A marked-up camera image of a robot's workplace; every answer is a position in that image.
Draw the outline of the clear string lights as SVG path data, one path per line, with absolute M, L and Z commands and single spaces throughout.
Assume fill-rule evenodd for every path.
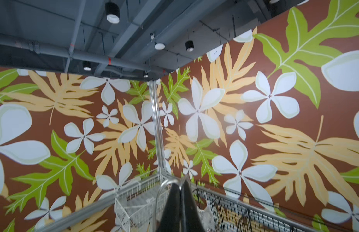
M 172 179 L 165 180 L 160 185 L 156 199 L 155 199 L 155 204 L 154 204 L 153 213 L 152 213 L 151 230 L 153 232 L 156 232 L 156 229 L 158 228 L 158 224 L 162 217 L 162 213 L 165 208 L 165 204 L 166 204 L 166 201 L 167 201 L 167 198 L 169 195 L 171 183 L 177 183 L 180 187 L 180 230 L 179 230 L 179 232 L 182 232 L 181 231 L 181 185 L 185 180 L 187 180 L 187 178 L 185 178 L 185 177 L 182 177 L 180 180 L 172 178 Z

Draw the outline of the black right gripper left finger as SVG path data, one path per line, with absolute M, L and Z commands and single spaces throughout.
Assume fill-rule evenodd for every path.
M 169 195 L 158 224 L 157 232 L 179 232 L 180 230 L 180 188 L 171 183 Z

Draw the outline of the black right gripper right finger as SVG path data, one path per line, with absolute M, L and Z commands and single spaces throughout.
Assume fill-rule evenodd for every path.
M 181 231 L 205 232 L 188 180 L 181 185 Z

